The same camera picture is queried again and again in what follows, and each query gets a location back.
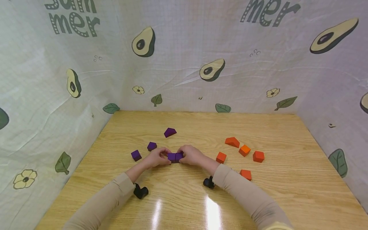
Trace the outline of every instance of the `black clamp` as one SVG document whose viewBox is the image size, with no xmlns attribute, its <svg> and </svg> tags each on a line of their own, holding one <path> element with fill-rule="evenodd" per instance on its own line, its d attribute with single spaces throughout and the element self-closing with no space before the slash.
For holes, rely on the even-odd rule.
<svg viewBox="0 0 368 230">
<path fill-rule="evenodd" d="M 138 199 L 143 199 L 145 196 L 148 195 L 148 188 L 147 187 L 140 188 L 139 185 L 135 183 L 135 189 L 133 193 Z"/>
<path fill-rule="evenodd" d="M 210 176 L 209 178 L 206 178 L 203 181 L 203 185 L 206 187 L 209 187 L 210 189 L 213 189 L 215 187 L 215 184 L 212 182 L 212 176 Z"/>
</svg>

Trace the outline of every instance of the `hand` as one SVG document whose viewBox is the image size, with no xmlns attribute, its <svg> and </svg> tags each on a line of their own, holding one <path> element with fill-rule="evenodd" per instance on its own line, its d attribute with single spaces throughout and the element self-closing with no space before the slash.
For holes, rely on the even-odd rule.
<svg viewBox="0 0 368 230">
<path fill-rule="evenodd" d="M 191 145 L 183 145 L 178 152 L 184 152 L 184 158 L 179 160 L 180 163 L 202 166 L 205 155 L 197 148 Z"/>
<path fill-rule="evenodd" d="M 145 162 L 148 169 L 156 167 L 157 165 L 171 164 L 171 161 L 165 158 L 165 156 L 167 156 L 168 153 L 171 153 L 171 151 L 168 148 L 165 147 L 156 148 L 152 150 L 151 153 L 143 159 L 143 162 Z"/>
</svg>

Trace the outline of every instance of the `flower print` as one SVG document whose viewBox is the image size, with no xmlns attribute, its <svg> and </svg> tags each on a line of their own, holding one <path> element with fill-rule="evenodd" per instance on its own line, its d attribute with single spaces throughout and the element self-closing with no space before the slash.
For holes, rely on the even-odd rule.
<svg viewBox="0 0 368 230">
<path fill-rule="evenodd" d="M 267 91 L 267 97 L 268 98 L 273 98 L 274 96 L 276 96 L 277 94 L 279 94 L 279 92 L 280 92 L 280 89 L 278 89 L 278 88 L 274 88 L 274 89 L 268 90 Z"/>
<path fill-rule="evenodd" d="M 133 87 L 133 91 L 134 91 L 136 94 L 144 94 L 144 89 L 143 89 L 141 86 L 134 86 L 134 87 Z"/>
<path fill-rule="evenodd" d="M 32 169 L 25 169 L 21 174 L 18 174 L 13 181 L 13 188 L 21 189 L 28 188 L 35 182 L 37 172 Z"/>
</svg>

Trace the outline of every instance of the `forearm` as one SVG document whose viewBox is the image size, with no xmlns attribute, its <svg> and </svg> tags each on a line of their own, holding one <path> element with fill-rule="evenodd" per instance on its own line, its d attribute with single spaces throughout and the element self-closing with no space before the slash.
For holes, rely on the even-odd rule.
<svg viewBox="0 0 368 230">
<path fill-rule="evenodd" d="M 125 173 L 117 176 L 91 197 L 64 225 L 65 230 L 98 229 L 102 220 L 117 206 L 122 206 L 134 191 L 134 182 L 146 170 L 141 161 Z"/>
<path fill-rule="evenodd" d="M 265 229 L 275 223 L 292 227 L 280 206 L 262 189 L 242 177 L 231 168 L 221 164 L 217 167 L 213 182 L 227 191 L 250 215 L 258 229 Z"/>
<path fill-rule="evenodd" d="M 203 155 L 203 158 L 200 160 L 200 166 L 205 169 L 211 176 L 214 176 L 215 171 L 219 165 L 219 162 L 205 155 Z"/>
<path fill-rule="evenodd" d="M 139 176 L 147 169 L 149 169 L 149 162 L 147 159 L 143 159 L 138 164 L 134 165 L 130 169 L 128 169 L 125 173 L 129 177 L 129 179 L 132 181 L 132 183 L 135 183 Z"/>
</svg>

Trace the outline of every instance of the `orange cube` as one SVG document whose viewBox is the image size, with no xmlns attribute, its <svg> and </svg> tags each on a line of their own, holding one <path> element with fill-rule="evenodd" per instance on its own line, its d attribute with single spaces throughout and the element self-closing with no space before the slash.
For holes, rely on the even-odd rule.
<svg viewBox="0 0 368 230">
<path fill-rule="evenodd" d="M 235 137 L 226 138 L 225 144 L 231 145 L 231 146 L 234 146 L 234 147 L 237 147 L 237 148 L 240 145 L 239 141 Z"/>
<path fill-rule="evenodd" d="M 252 174 L 251 174 L 251 171 L 248 171 L 248 170 L 240 170 L 240 175 L 242 175 L 245 179 L 251 181 L 252 180 Z"/>
<path fill-rule="evenodd" d="M 265 159 L 265 154 L 260 151 L 255 151 L 253 154 L 253 161 L 262 163 L 262 161 Z"/>
<path fill-rule="evenodd" d="M 246 146 L 246 145 L 243 145 L 240 149 L 239 149 L 239 153 L 242 154 L 243 156 L 246 156 L 248 155 L 248 153 L 251 151 L 251 149 Z"/>
<path fill-rule="evenodd" d="M 223 164 L 225 162 L 225 159 L 226 159 L 226 154 L 219 152 L 219 154 L 216 157 L 216 161 L 219 162 L 220 164 Z"/>
</svg>

